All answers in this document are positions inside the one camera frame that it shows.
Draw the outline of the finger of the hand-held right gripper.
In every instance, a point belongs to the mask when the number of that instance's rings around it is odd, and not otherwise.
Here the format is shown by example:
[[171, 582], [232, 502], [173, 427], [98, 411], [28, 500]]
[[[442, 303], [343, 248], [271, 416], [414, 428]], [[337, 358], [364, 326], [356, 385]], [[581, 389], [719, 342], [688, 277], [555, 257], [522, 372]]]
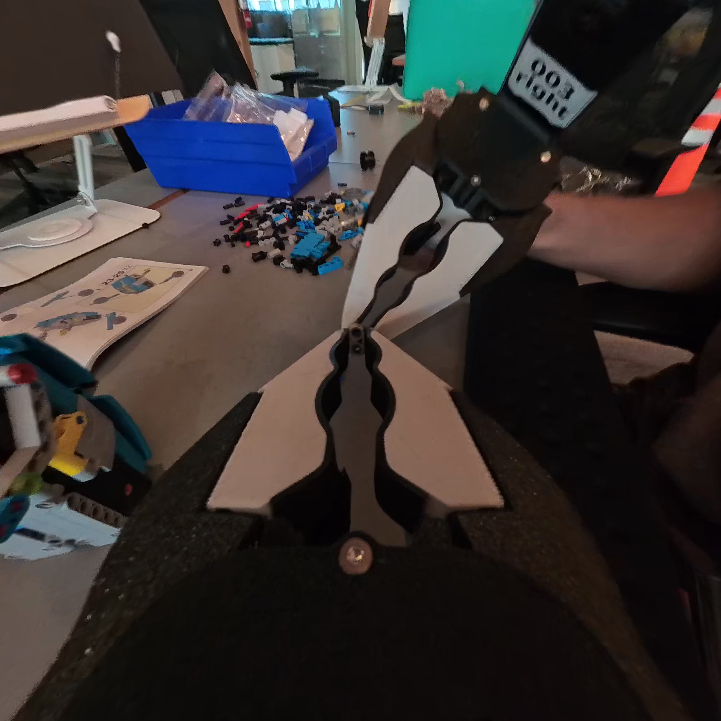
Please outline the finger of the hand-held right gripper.
[[426, 274], [413, 280], [400, 305], [387, 311], [375, 329], [392, 339], [457, 302], [464, 286], [500, 248], [502, 236], [489, 223], [459, 221], [448, 234], [445, 252]]
[[433, 178], [411, 166], [374, 221], [366, 221], [342, 311], [343, 327], [362, 321], [383, 274], [398, 263], [408, 236], [433, 221], [440, 205]]

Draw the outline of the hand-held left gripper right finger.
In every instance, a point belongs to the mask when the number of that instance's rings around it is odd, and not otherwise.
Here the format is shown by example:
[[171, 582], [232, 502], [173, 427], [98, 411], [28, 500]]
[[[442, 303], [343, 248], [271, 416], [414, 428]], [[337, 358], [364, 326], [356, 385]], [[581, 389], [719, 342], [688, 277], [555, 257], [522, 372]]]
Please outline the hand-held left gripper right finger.
[[452, 388], [378, 332], [365, 338], [371, 402], [382, 419], [374, 491], [390, 518], [499, 509], [504, 498]]

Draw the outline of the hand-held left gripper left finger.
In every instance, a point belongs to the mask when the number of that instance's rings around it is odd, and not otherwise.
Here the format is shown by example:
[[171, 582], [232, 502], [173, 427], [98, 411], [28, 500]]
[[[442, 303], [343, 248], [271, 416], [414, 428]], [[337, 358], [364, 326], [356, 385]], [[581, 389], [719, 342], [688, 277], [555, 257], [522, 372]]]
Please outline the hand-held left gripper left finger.
[[266, 383], [208, 501], [251, 514], [349, 514], [350, 481], [330, 425], [342, 403], [346, 330]]

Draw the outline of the pile of toy brick parts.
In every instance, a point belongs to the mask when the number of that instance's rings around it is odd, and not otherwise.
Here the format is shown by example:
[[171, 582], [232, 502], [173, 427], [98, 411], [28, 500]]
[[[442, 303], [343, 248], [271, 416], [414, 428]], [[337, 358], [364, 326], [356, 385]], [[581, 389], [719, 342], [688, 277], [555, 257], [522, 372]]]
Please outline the pile of toy brick parts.
[[253, 263], [324, 276], [353, 263], [374, 193], [339, 184], [321, 195], [239, 196], [225, 204], [213, 247], [244, 248]]

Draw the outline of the toy brick robot model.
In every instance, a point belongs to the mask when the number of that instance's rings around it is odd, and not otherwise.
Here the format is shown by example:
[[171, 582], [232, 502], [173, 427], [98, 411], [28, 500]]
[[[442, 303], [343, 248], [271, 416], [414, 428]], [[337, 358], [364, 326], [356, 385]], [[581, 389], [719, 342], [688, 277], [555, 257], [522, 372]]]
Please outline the toy brick robot model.
[[1, 339], [1, 556], [113, 545], [151, 489], [151, 452], [91, 371], [28, 334]]

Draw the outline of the person's right forearm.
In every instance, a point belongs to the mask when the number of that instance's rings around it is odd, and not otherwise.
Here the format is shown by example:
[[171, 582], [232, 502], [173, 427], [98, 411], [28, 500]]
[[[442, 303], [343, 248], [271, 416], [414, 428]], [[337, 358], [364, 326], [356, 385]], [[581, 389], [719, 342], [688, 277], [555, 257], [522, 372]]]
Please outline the person's right forearm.
[[629, 288], [719, 291], [719, 184], [680, 195], [554, 193], [528, 257]]

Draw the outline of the black perforated wrist rest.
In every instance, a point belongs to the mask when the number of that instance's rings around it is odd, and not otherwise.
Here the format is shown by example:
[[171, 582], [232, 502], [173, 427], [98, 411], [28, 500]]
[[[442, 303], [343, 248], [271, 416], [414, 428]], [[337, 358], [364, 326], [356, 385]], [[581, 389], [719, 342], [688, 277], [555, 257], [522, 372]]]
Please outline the black perforated wrist rest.
[[616, 505], [625, 431], [570, 272], [524, 260], [472, 293], [464, 392], [580, 510]]

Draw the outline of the blue storage bin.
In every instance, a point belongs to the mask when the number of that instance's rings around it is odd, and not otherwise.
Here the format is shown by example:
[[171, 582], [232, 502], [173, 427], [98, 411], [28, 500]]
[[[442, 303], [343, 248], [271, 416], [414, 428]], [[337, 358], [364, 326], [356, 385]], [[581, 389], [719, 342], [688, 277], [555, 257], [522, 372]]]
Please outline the blue storage bin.
[[314, 125], [294, 161], [274, 125], [185, 120], [189, 100], [155, 107], [125, 130], [162, 187], [286, 198], [323, 172], [338, 148], [329, 102], [308, 103]]

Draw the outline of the black office chair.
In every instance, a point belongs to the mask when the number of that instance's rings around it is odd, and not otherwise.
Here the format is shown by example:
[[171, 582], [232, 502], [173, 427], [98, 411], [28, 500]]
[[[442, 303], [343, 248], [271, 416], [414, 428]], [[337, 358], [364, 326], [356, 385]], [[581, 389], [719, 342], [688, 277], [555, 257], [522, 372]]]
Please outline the black office chair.
[[294, 68], [290, 71], [279, 71], [271, 74], [271, 80], [282, 84], [282, 91], [278, 95], [294, 97], [295, 87], [299, 81], [314, 80], [320, 76], [318, 71], [307, 67]]

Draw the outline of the clear plastic bags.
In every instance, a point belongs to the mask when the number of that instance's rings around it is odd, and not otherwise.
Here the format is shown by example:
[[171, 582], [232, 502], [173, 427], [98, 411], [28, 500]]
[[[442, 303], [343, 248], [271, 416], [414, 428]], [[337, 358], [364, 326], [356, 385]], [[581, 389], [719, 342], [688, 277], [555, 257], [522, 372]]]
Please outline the clear plastic bags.
[[278, 130], [290, 159], [295, 161], [305, 150], [314, 126], [309, 106], [307, 98], [261, 93], [212, 71], [190, 101], [183, 119], [272, 125]]

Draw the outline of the orange striped traffic cone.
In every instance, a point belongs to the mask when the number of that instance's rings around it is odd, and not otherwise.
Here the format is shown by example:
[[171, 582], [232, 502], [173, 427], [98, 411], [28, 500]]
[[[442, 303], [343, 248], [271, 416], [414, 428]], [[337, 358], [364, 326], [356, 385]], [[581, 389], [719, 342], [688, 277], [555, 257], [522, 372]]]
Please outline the orange striped traffic cone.
[[720, 124], [720, 86], [681, 140], [682, 153], [673, 161], [655, 191], [656, 197], [680, 195], [691, 186]]

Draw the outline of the instruction booklet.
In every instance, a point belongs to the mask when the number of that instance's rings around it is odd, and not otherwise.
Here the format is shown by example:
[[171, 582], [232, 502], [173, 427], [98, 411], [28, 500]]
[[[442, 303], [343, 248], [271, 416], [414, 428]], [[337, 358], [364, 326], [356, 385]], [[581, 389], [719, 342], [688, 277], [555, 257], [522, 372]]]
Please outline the instruction booklet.
[[206, 266], [112, 258], [78, 281], [1, 313], [1, 336], [28, 335], [87, 370], [208, 272]]

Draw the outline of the white tablet stand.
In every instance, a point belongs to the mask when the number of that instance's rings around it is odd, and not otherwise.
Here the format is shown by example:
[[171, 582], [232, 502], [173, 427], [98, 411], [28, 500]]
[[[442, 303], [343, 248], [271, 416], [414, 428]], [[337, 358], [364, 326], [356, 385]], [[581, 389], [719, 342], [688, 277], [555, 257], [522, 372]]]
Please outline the white tablet stand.
[[1, 286], [11, 288], [101, 248], [159, 220], [158, 210], [95, 198], [93, 132], [141, 120], [147, 95], [116, 100], [107, 95], [2, 115], [2, 153], [73, 140], [77, 193], [61, 210], [35, 214], [1, 232]]

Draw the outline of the black screen panel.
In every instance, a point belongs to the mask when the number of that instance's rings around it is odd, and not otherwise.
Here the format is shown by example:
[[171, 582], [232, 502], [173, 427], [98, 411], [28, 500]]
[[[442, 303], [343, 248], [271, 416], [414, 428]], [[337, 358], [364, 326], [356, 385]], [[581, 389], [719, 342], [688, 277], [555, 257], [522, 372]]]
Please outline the black screen panel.
[[2, 1], [1, 114], [184, 89], [137, 1]]

